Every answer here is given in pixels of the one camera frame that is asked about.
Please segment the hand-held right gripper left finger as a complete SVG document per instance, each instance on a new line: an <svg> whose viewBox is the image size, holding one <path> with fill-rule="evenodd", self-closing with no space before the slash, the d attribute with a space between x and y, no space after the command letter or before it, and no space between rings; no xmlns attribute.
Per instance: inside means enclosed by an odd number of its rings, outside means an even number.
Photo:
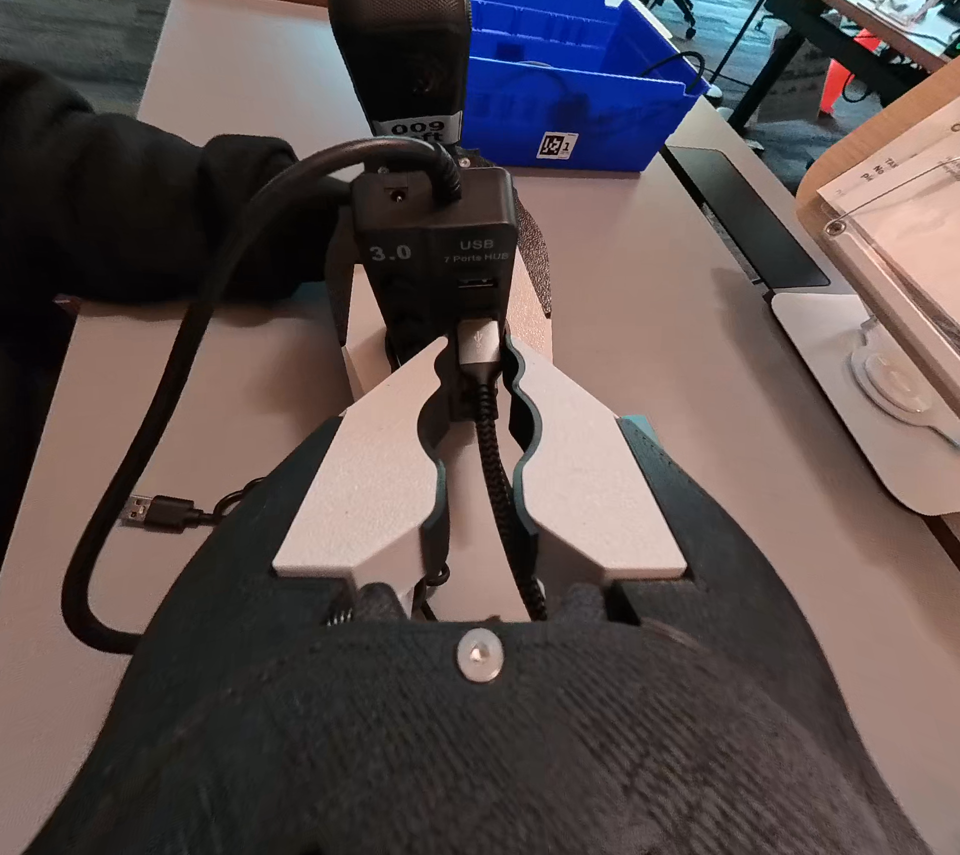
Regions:
<svg viewBox="0 0 960 855"><path fill-rule="evenodd" d="M344 412L273 558L279 577L388 585L411 612L450 550L453 363L442 335Z"/></svg>

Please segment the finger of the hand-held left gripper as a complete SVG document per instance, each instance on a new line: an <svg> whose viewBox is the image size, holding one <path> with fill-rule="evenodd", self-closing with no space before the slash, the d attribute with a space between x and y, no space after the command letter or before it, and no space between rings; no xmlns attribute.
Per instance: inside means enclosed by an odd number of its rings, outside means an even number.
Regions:
<svg viewBox="0 0 960 855"><path fill-rule="evenodd" d="M352 403L386 381L394 371L386 323L364 268L354 268L351 278L342 357Z"/></svg>
<svg viewBox="0 0 960 855"><path fill-rule="evenodd" d="M538 310L508 314L504 331L504 386L549 387L553 367L551 321Z"/></svg>

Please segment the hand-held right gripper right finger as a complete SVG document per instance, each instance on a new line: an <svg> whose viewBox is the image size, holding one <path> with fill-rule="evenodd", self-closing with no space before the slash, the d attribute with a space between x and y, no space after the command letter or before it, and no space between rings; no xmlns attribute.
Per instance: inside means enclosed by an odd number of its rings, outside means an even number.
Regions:
<svg viewBox="0 0 960 855"><path fill-rule="evenodd" d="M575 585L683 577L688 562L628 434L635 425L519 337L506 336L502 380L520 450L512 500L547 611Z"/></svg>

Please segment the black usb hub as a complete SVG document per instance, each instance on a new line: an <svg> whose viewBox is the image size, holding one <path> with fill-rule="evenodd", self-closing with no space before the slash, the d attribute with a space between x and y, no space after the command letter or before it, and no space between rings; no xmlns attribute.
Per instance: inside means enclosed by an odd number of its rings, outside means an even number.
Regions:
<svg viewBox="0 0 960 855"><path fill-rule="evenodd" d="M354 237L400 365L462 321L506 322L519 241L512 177L464 168L461 189L442 205L419 171L352 183Z"/></svg>

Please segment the blue plastic bin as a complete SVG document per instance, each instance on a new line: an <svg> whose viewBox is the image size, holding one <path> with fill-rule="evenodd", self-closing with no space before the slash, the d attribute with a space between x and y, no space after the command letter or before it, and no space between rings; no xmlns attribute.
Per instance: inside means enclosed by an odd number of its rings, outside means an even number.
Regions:
<svg viewBox="0 0 960 855"><path fill-rule="evenodd" d="M639 173L708 91L629 0L470 0L462 146L517 168Z"/></svg>

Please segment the person's left forearm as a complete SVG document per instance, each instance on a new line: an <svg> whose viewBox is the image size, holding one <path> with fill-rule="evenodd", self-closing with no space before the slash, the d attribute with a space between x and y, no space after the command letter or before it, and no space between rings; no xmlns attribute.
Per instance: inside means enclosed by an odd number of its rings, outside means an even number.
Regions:
<svg viewBox="0 0 960 855"><path fill-rule="evenodd" d="M98 114L52 75L2 61L2 321L24 321L56 297L194 297L247 204L296 162L275 138L198 146Z"/></svg>

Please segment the black rectangular desk panel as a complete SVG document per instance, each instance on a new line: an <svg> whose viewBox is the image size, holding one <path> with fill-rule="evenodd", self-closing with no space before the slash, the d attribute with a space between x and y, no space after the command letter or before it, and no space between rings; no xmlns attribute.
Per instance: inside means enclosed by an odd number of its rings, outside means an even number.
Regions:
<svg viewBox="0 0 960 855"><path fill-rule="evenodd" d="M831 285L829 276L725 153L667 145L660 156L733 249L753 285L771 293Z"/></svg>

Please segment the white stand base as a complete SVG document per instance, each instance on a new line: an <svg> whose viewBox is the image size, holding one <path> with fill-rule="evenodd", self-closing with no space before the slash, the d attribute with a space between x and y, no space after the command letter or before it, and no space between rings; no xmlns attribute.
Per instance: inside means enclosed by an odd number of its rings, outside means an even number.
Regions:
<svg viewBox="0 0 960 855"><path fill-rule="evenodd" d="M959 513L959 421L853 294L779 292L771 309L884 488L925 516Z"/></svg>

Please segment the printed exercise sheet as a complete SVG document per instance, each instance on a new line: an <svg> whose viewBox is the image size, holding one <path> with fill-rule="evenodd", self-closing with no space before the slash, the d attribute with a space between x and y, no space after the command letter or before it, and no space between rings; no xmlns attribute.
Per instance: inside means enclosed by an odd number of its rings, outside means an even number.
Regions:
<svg viewBox="0 0 960 855"><path fill-rule="evenodd" d="M838 205L915 299L958 345L958 166L938 165L897 185L852 190Z"/></svg>

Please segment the orange traffic cone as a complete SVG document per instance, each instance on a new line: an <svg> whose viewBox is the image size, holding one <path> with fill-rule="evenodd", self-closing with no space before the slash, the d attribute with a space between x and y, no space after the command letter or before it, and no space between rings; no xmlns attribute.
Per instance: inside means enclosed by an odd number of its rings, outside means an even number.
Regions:
<svg viewBox="0 0 960 855"><path fill-rule="evenodd" d="M861 29L854 36L853 41L866 51L874 54L882 45L882 40L869 29ZM844 92L854 74L836 59L831 59L826 71L825 81L819 104L819 115L833 116L836 102L844 98Z"/></svg>

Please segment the white instruction sheet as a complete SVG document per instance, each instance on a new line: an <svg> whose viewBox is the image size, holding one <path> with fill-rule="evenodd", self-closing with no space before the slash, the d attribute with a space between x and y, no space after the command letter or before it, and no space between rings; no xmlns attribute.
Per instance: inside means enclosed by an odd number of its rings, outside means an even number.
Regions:
<svg viewBox="0 0 960 855"><path fill-rule="evenodd" d="M865 161L818 189L819 199L845 217L895 189L959 161L959 98L913 125Z"/></svg>

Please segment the wooden document stand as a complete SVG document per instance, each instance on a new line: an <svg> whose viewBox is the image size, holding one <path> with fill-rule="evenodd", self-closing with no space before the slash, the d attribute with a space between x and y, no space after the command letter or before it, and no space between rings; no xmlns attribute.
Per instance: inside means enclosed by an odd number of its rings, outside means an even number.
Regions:
<svg viewBox="0 0 960 855"><path fill-rule="evenodd" d="M953 59L835 143L811 165L796 193L795 215L823 254L830 254L822 233L832 215L822 202L819 190L884 149L958 95L959 60Z"/></svg>

